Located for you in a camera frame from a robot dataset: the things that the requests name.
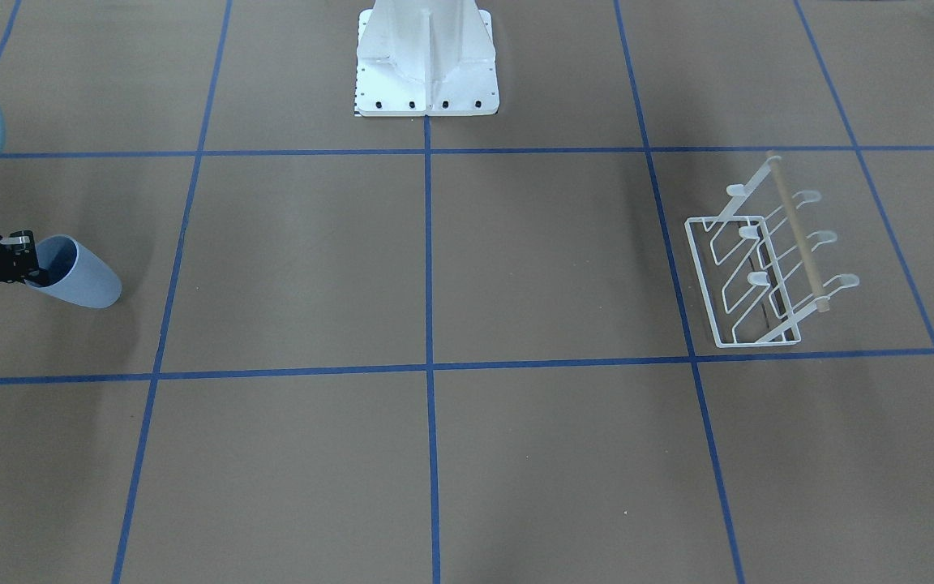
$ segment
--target plastic cup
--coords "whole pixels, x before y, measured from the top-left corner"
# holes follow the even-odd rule
[[[29,288],[89,309],[105,309],[122,295],[118,275],[75,238],[54,235],[34,248],[38,267],[49,273],[49,284],[24,281]]]

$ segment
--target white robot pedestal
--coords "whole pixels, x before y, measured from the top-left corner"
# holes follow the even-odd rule
[[[356,55],[356,114],[499,110],[492,16],[474,0],[377,0],[359,15]]]

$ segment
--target wooden dowel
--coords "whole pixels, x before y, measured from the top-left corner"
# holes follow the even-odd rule
[[[767,158],[776,156],[774,152],[767,152]],[[792,199],[792,192],[788,188],[788,182],[785,181],[785,174],[781,170],[779,159],[770,160],[770,173],[773,174],[773,181],[778,185],[778,193],[781,195],[781,203],[785,214],[788,215],[788,223],[792,228],[795,241],[798,243],[798,252],[802,256],[802,267],[805,268],[805,277],[809,280],[809,287],[812,288],[812,297],[816,300],[816,311],[830,310],[830,304],[827,302],[827,292],[824,291],[824,281],[820,279],[820,270],[816,269],[816,261],[812,258],[812,249],[809,247],[807,233],[802,229],[802,223],[798,218],[798,209],[795,208],[795,200]]]

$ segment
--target blue tape line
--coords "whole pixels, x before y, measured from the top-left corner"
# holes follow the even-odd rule
[[[314,375],[363,375],[425,371],[426,365],[363,365],[356,367],[299,367],[289,369],[234,369],[224,371],[174,371],[159,373],[158,380],[236,380],[242,377],[308,377]]]
[[[534,359],[533,361],[479,361],[433,363],[435,371],[474,371],[490,369],[544,369],[574,367],[627,367],[682,365],[682,363],[730,363],[745,361],[802,361],[802,359],[875,359],[893,356],[934,355],[933,348],[868,349],[852,351],[807,351],[793,354],[698,354],[638,356],[606,359]],[[96,384],[107,381],[231,380],[241,377],[298,377],[314,375],[364,375],[374,373],[413,373],[429,369],[426,363],[403,365],[362,365],[349,367],[297,367],[281,369],[226,369],[215,371],[170,371],[161,373],[118,373],[106,375],[56,375],[0,377],[0,385]]]
[[[108,381],[149,381],[152,378],[152,373],[118,373],[106,375],[42,375],[24,377],[0,377],[0,385],[104,384]]]
[[[0,158],[12,160],[31,158],[192,158],[197,154],[195,149],[145,152],[4,152],[0,154]]]
[[[629,41],[626,36],[626,26],[622,18],[622,7],[619,0],[613,0],[615,3],[615,18],[619,24],[619,37],[622,40],[623,56],[626,59],[626,71],[629,74],[629,85],[633,91],[633,104],[636,108],[636,119],[641,127],[641,137],[644,140],[645,158],[648,162],[648,173],[651,174],[651,189],[655,204],[658,209],[658,222],[661,225],[662,240],[665,245],[665,255],[668,259],[668,267],[672,276],[672,289],[675,292],[675,301],[679,309],[679,321],[683,326],[683,336],[687,344],[687,356],[690,359],[691,374],[694,378],[694,389],[697,392],[697,402],[701,410],[701,422],[705,425],[705,440],[708,441],[709,457],[712,462],[712,472],[715,476],[716,489],[719,492],[719,505],[722,508],[723,525],[726,528],[726,539],[730,544],[730,555],[734,561],[734,573],[738,584],[744,584],[744,568],[741,562],[741,553],[737,544],[737,536],[734,532],[734,520],[730,514],[730,500],[726,496],[726,482],[723,480],[722,467],[719,463],[719,452],[716,448],[715,433],[712,429],[712,419],[709,414],[708,403],[705,402],[705,390],[701,383],[701,374],[697,369],[697,361],[694,359],[694,343],[690,335],[690,323],[687,319],[687,307],[683,299],[683,290],[679,287],[679,273],[675,266],[675,257],[672,255],[672,242],[670,232],[668,232],[668,223],[665,221],[665,209],[661,200],[661,189],[658,185],[658,174],[655,171],[653,163],[653,154],[651,152],[651,140],[648,136],[648,127],[644,118],[644,107],[641,104],[641,93],[637,87],[636,74],[633,70],[633,58],[629,51]]]
[[[438,422],[435,414],[434,254],[431,237],[431,118],[423,119],[423,232],[425,232],[425,352],[427,370],[427,452],[431,469],[431,581],[442,581],[438,499]]]
[[[423,148],[205,149],[204,156],[397,156],[422,155]]]
[[[852,152],[848,145],[739,145],[738,147],[651,147],[650,152]]]
[[[934,152],[934,145],[866,145],[861,144],[859,149],[863,151],[878,152]]]
[[[434,154],[603,154],[604,152],[644,152],[637,147],[551,147],[551,148],[435,148]]]
[[[211,84],[208,85],[208,99],[204,102],[204,119],[200,123],[200,137],[197,143],[198,151],[203,151],[204,141],[208,137],[208,124],[211,122],[212,101],[215,99],[215,87],[218,85],[219,70],[222,68],[222,55],[225,49],[225,37],[229,31],[229,16],[233,11],[233,0],[226,0],[225,12],[222,15],[222,29],[219,32],[218,48],[215,52],[215,66],[212,69]],[[129,531],[132,528],[132,518],[135,512],[136,495],[139,489],[139,478],[142,472],[142,463],[146,453],[146,440],[149,436],[149,428],[153,416],[153,402],[156,399],[156,386],[158,385],[158,375],[161,373],[161,363],[164,359],[164,349],[168,340],[168,326],[171,323],[171,309],[175,300],[175,290],[178,288],[178,273],[182,268],[182,251],[186,244],[186,228],[189,226],[190,210],[193,207],[193,197],[196,193],[197,178],[200,174],[201,156],[197,155],[193,160],[193,171],[190,176],[190,188],[186,193],[186,206],[182,210],[182,226],[178,231],[178,243],[175,244],[175,259],[171,267],[171,280],[168,285],[168,296],[164,304],[164,315],[161,317],[161,337],[156,348],[156,356],[153,359],[153,378],[149,382],[149,389],[146,392],[146,406],[144,410],[144,422],[139,430],[139,447],[136,449],[136,458],[132,468],[132,482],[129,485],[129,496],[127,497],[125,507],[125,518],[122,521],[122,534],[118,539],[118,555],[114,558],[114,577],[112,584],[119,584],[122,580],[122,570],[125,568],[125,555],[127,550],[127,540],[129,540]]]
[[[871,189],[871,196],[874,197],[875,206],[878,207],[878,214],[881,215],[881,222],[885,225],[885,232],[889,234],[889,242],[893,244],[893,251],[896,252],[896,257],[898,261],[900,261],[900,266],[903,268],[903,276],[907,280],[907,285],[910,287],[910,292],[915,299],[915,303],[918,304],[918,311],[920,315],[922,315],[924,329],[927,330],[929,339],[932,341],[932,347],[934,348],[934,328],[932,326],[932,321],[928,316],[928,310],[924,307],[922,296],[920,296],[920,292],[918,292],[918,285],[915,284],[915,278],[910,270],[910,266],[903,255],[903,249],[900,248],[900,241],[898,241],[898,237],[896,236],[896,230],[893,229],[893,223],[889,220],[889,214],[885,211],[885,204],[882,203],[881,196],[879,196],[878,187],[875,185],[874,178],[871,176],[871,170],[868,168],[867,160],[864,159],[863,148],[860,147],[859,141],[856,140],[856,134],[853,132],[851,123],[849,123],[849,115],[846,114],[846,108],[842,105],[841,97],[838,96],[838,90],[834,86],[834,81],[831,80],[831,74],[827,71],[827,63],[824,62],[824,56],[820,52],[819,45],[816,44],[816,38],[814,34],[812,34],[812,27],[809,26],[805,11],[802,10],[802,5],[799,0],[792,0],[792,3],[795,5],[795,11],[798,12],[799,18],[802,21],[805,34],[807,34],[809,38],[809,45],[812,46],[812,52],[816,55],[816,62],[820,64],[820,73],[823,74],[824,80],[827,82],[827,88],[830,89],[831,97],[833,97],[834,104],[838,108],[838,115],[842,118],[842,125],[845,126],[846,133],[849,134],[849,141],[853,144],[856,159],[859,160],[860,169],[863,170],[863,176],[867,179],[867,185]]]
[[[853,152],[851,145],[697,145],[697,147],[562,147],[562,148],[432,148],[431,155],[478,154],[616,154],[617,152]],[[934,152],[934,145],[861,145],[861,151]],[[4,152],[0,158],[191,158],[251,156],[401,156],[422,155],[423,148],[334,148],[334,149],[162,149],[130,152]]]
[[[10,35],[12,34],[12,27],[16,22],[16,12],[19,12],[19,4],[21,0],[15,0],[14,7],[10,11],[10,19],[6,22],[6,28],[2,31],[2,40],[0,40],[0,60],[2,60],[2,53],[5,52],[6,43],[10,41]]]
[[[129,533],[132,530],[132,515],[136,509],[136,495],[139,492],[139,478],[142,474],[142,463],[146,454],[146,439],[149,436],[149,421],[153,415],[153,402],[156,400],[156,378],[149,382],[146,392],[146,406],[144,418],[139,429],[139,444],[136,446],[135,463],[132,466],[132,480],[129,482],[129,495],[125,501],[125,517],[122,519],[122,534],[118,537],[118,554],[114,556],[114,573],[111,574],[111,584],[119,584],[122,580],[122,569],[125,568],[125,554],[129,548]]]
[[[629,365],[666,365],[690,363],[689,356],[645,356],[644,358],[612,359],[537,359],[537,361],[488,361],[467,363],[435,363],[436,371],[473,371],[485,369],[544,369],[557,367],[614,367]]]
[[[738,361],[801,361],[801,359],[865,359],[885,356],[932,355],[934,349],[868,349],[853,351],[808,351],[797,354],[711,354],[697,355],[698,363],[726,363]]]

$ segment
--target white wire rack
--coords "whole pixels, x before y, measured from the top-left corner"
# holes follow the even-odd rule
[[[859,285],[859,278],[851,273],[840,273],[827,281],[820,278],[814,252],[835,243],[838,236],[831,230],[805,232],[798,210],[820,202],[822,195],[815,190],[790,192],[781,157],[773,152],[767,156],[748,182],[726,188],[730,202],[718,215],[686,221],[705,310],[720,348],[794,345],[802,340],[798,325],[803,319],[814,311],[829,310],[829,300],[838,291]],[[781,204],[766,215],[739,214],[741,206],[771,174]],[[794,243],[778,254],[774,239],[781,242],[783,234],[778,232],[784,225],[790,226]],[[809,292],[793,302],[793,277],[799,271]]]

